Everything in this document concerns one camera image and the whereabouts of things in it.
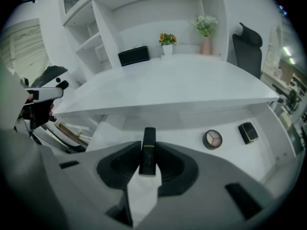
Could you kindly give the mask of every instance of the pink vase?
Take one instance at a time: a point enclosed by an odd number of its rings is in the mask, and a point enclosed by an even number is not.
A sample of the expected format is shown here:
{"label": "pink vase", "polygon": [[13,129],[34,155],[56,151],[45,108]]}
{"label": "pink vase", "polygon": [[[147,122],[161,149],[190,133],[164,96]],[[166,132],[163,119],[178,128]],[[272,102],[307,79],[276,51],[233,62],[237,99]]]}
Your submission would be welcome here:
{"label": "pink vase", "polygon": [[203,38],[201,53],[208,56],[211,54],[210,38],[208,36]]}

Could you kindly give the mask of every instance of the white cabinet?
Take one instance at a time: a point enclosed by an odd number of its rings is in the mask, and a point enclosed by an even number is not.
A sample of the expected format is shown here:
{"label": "white cabinet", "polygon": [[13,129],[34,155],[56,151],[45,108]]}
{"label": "white cabinet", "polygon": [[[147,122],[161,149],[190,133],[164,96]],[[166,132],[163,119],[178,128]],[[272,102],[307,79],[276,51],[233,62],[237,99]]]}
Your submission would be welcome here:
{"label": "white cabinet", "polygon": [[92,75],[120,68],[118,53],[136,46],[148,46],[151,58],[160,57],[160,33],[177,37],[174,54],[199,54],[203,37],[190,21],[204,14],[219,22],[211,36],[213,56],[227,59],[224,0],[80,0],[66,14],[63,0],[59,3],[71,47]]}

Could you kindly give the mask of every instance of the chair headrest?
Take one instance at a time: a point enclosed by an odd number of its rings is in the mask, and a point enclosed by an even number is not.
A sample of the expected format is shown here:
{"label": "chair headrest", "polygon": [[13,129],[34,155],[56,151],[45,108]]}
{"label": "chair headrest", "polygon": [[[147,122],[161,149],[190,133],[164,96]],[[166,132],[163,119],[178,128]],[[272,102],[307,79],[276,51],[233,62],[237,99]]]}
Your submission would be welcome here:
{"label": "chair headrest", "polygon": [[262,46],[261,36],[255,31],[244,26],[243,23],[240,23],[240,25],[243,27],[243,31],[241,34],[242,41],[252,46],[261,47]]}

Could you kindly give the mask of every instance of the white desk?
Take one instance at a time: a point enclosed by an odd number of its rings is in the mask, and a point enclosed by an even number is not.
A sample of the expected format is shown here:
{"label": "white desk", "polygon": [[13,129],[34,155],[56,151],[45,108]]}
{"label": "white desk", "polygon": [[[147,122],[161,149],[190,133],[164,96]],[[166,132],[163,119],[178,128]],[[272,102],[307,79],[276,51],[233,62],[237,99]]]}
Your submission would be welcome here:
{"label": "white desk", "polygon": [[99,73],[54,114],[202,113],[277,99],[278,95],[263,82],[230,63],[185,54]]}

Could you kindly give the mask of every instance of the white flower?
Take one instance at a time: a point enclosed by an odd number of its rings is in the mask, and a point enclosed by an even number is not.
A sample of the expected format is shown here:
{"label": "white flower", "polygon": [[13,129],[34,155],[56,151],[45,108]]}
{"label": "white flower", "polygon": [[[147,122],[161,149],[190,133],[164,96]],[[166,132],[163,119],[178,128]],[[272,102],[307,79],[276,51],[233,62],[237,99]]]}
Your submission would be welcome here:
{"label": "white flower", "polygon": [[210,15],[200,15],[190,23],[195,25],[203,36],[209,36],[213,30],[213,24],[217,24],[217,19]]}

